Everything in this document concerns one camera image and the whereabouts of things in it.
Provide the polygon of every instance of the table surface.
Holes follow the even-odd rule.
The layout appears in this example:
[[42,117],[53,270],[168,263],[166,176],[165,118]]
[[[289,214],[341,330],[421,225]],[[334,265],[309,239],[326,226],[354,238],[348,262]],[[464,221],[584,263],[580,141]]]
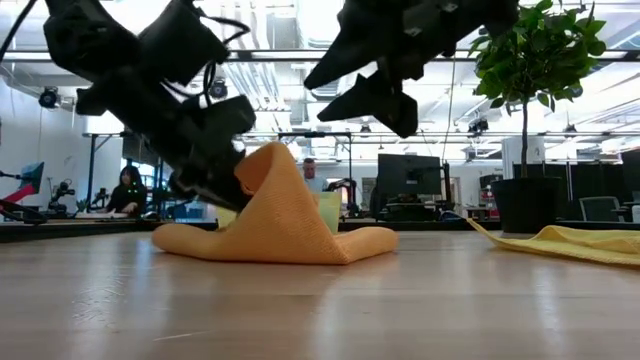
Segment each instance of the table surface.
[[350,266],[210,263],[132,233],[0,245],[13,359],[637,359],[640,272],[401,233]]

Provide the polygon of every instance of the towel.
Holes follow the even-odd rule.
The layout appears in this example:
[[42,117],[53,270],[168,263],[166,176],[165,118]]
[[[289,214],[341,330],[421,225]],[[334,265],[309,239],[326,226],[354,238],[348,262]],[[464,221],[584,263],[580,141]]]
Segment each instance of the towel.
[[208,232],[167,224],[154,231],[154,245],[204,260],[323,265],[349,264],[397,246],[398,235],[381,227],[332,235],[284,144],[258,149],[235,174],[253,198],[228,227]]
[[640,266],[640,231],[577,230],[552,225],[529,240],[516,240],[499,238],[475,221],[467,221],[500,248],[606,264]]

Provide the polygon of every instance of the wire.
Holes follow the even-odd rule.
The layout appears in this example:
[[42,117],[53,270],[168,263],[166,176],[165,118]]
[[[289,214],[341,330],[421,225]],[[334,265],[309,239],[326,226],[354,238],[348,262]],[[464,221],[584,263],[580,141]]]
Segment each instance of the wire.
[[24,19],[27,18],[27,15],[29,15],[29,13],[31,12],[31,9],[33,9],[33,6],[36,4],[36,1],[37,0],[29,0],[29,2],[24,7],[24,9],[22,9],[22,12],[20,13],[20,15],[18,15],[18,18],[16,18],[16,22],[11,26],[11,30],[9,30],[7,37],[4,39],[4,42],[2,43],[2,47],[0,47],[0,63],[2,63],[2,60],[4,60],[4,55],[7,53],[7,50],[9,50],[9,46],[11,46],[11,42],[13,41],[13,38],[16,36],[16,33],[18,32],[20,25],[22,25],[22,22],[24,21]]
[[444,144],[442,145],[442,162],[444,163],[444,155],[447,151],[447,139],[449,139],[449,131],[451,130],[451,111],[453,107],[453,87],[456,82],[456,54],[453,54],[453,70],[451,70],[451,90],[449,91],[449,121],[447,124],[447,132],[444,134]]
[[[222,43],[225,46],[229,45],[229,43],[232,42],[233,40],[236,40],[241,36],[244,36],[251,32],[251,28],[249,28],[247,25],[237,20],[226,19],[226,18],[221,18],[217,16],[206,16],[206,15],[203,15],[202,17],[204,17],[205,19],[218,22],[223,25],[235,26],[240,29],[240,31],[236,32],[235,34],[231,35],[229,38],[222,41]],[[215,60],[211,60],[207,63],[207,65],[204,68],[204,79],[202,80],[202,91],[199,93],[196,93],[196,94],[188,93],[184,90],[178,89],[176,86],[174,86],[173,84],[169,83],[166,80],[163,81],[162,83],[172,91],[176,92],[179,95],[185,96],[187,98],[193,98],[193,97],[204,95],[205,101],[207,102],[207,106],[211,106],[212,104],[211,98],[209,97],[208,92],[209,92],[209,89],[211,89],[211,87],[213,86],[215,77],[216,77],[216,62]]]

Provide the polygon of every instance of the plant pot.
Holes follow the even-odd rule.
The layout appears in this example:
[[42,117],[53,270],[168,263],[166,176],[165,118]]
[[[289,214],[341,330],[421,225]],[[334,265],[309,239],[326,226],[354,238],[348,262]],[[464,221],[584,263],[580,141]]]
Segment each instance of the plant pot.
[[560,178],[524,178],[491,183],[502,230],[536,234],[556,222]]

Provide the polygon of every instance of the person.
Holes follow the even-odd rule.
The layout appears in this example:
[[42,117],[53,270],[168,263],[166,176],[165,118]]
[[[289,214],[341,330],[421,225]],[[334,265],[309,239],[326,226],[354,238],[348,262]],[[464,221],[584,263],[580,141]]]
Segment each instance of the person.
[[147,188],[142,183],[140,171],[135,166],[125,166],[120,172],[120,185],[111,193],[105,212],[129,214],[131,217],[145,213]]
[[307,184],[309,190],[312,193],[320,193],[329,187],[327,179],[316,176],[316,162],[311,158],[304,159],[302,163],[302,170],[304,172],[304,182]]

